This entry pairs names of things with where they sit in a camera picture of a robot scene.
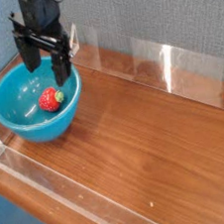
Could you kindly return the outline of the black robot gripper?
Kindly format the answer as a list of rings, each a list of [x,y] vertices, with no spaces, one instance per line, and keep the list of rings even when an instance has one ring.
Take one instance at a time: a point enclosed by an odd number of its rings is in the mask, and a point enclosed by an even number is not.
[[[33,72],[41,64],[40,50],[51,53],[56,84],[71,75],[69,36],[59,20],[63,0],[17,0],[21,10],[11,12],[13,37],[22,61]]]

